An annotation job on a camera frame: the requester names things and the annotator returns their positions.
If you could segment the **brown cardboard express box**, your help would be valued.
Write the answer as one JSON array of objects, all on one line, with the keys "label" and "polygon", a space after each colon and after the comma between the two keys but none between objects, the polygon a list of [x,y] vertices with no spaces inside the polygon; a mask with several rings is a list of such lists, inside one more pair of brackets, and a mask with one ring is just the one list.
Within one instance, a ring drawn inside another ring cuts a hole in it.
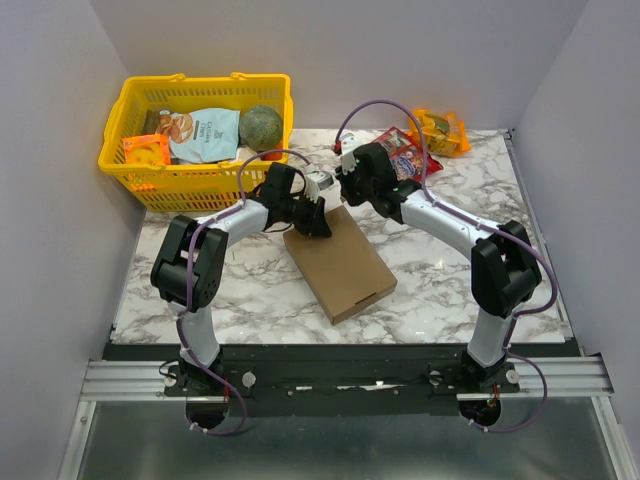
[{"label": "brown cardboard express box", "polygon": [[295,230],[283,238],[329,322],[337,325],[391,294],[397,279],[345,207],[327,212],[326,220],[328,238]]}]

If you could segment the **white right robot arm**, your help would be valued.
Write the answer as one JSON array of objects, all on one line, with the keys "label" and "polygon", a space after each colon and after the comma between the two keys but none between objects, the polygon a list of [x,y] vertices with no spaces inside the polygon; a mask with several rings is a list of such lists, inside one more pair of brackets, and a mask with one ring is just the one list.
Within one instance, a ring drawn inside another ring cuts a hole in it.
[{"label": "white right robot arm", "polygon": [[471,265],[471,292],[479,306],[471,340],[462,355],[460,379],[480,392],[496,380],[515,315],[533,295],[542,275],[525,228],[516,221],[497,224],[436,198],[421,184],[398,180],[385,148],[343,139],[336,178],[351,206],[370,204],[382,217],[424,231],[462,254]]}]

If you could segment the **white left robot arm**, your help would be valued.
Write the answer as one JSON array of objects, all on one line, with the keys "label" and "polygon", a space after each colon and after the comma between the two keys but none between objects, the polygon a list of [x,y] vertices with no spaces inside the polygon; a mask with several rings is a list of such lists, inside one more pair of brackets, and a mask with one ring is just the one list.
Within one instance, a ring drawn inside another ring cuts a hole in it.
[{"label": "white left robot arm", "polygon": [[209,395],[221,385],[210,304],[221,285],[227,249],[278,223],[307,237],[329,238],[320,192],[332,184],[332,176],[314,165],[301,171],[274,163],[265,180],[233,206],[201,219],[179,215],[171,221],[150,279],[177,318],[180,356],[192,365],[187,382],[197,393]]}]

